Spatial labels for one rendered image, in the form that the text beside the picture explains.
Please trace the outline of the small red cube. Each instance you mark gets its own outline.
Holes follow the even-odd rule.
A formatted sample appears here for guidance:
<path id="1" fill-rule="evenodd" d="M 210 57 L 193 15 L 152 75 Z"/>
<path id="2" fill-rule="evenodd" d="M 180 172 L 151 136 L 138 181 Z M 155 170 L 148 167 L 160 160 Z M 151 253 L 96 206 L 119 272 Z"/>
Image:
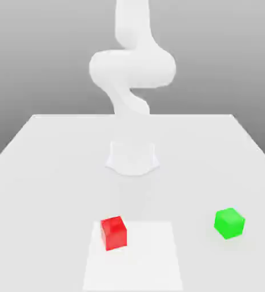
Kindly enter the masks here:
<path id="1" fill-rule="evenodd" d="M 127 229 L 121 216 L 101 220 L 100 227 L 106 251 L 127 245 Z"/>

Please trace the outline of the small green cube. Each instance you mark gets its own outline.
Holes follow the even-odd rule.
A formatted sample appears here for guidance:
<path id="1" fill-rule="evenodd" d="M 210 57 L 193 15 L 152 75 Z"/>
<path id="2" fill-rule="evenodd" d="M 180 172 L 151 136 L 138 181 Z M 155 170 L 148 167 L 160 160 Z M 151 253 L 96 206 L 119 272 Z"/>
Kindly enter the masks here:
<path id="1" fill-rule="evenodd" d="M 234 208 L 222 209 L 215 214 L 214 228 L 228 240 L 243 233 L 245 221 L 246 219 Z"/>

